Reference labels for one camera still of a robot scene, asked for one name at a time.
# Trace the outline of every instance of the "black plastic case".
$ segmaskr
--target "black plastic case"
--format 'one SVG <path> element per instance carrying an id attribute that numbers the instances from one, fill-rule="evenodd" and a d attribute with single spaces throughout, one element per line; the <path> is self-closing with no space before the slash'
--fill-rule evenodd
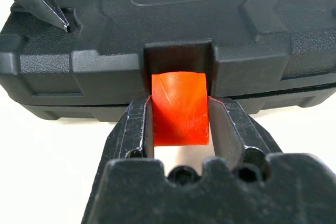
<path id="1" fill-rule="evenodd" d="M 336 89 L 336 0 L 56 1 L 71 33 L 14 5 L 0 34 L 0 84 L 44 119 L 116 121 L 168 71 L 249 113 Z"/>

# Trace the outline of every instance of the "red-orange material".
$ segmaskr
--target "red-orange material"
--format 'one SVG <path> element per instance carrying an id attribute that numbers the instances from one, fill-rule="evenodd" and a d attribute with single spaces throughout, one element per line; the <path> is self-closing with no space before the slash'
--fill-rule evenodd
<path id="1" fill-rule="evenodd" d="M 205 74 L 152 75 L 154 145 L 209 144 Z"/>

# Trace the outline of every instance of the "white surface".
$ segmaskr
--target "white surface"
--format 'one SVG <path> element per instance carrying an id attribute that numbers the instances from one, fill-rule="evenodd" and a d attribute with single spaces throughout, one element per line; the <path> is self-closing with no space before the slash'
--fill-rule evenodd
<path id="1" fill-rule="evenodd" d="M 2 28 L 12 0 L 0 0 Z M 0 87 L 0 223 L 80 223 L 112 123 L 44 121 Z M 284 152 L 312 153 L 336 171 L 336 95 L 313 108 L 262 111 L 254 118 Z M 158 148 L 168 172 L 178 164 L 200 170 L 204 147 Z"/>

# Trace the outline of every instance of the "tool case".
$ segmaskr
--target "tool case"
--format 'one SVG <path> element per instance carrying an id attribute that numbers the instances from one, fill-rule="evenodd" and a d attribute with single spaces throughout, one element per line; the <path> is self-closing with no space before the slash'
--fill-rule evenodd
<path id="1" fill-rule="evenodd" d="M 171 71 L 250 114 L 336 91 L 336 0 L 56 1 L 69 33 L 16 3 L 0 33 L 0 84 L 43 119 L 117 121 Z"/>

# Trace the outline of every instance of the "orange rubber block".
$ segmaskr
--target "orange rubber block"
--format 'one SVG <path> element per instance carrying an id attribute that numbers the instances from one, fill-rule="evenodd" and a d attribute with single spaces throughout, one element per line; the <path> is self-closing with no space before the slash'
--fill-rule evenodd
<path id="1" fill-rule="evenodd" d="M 209 144 L 205 74 L 152 75 L 154 145 Z"/>

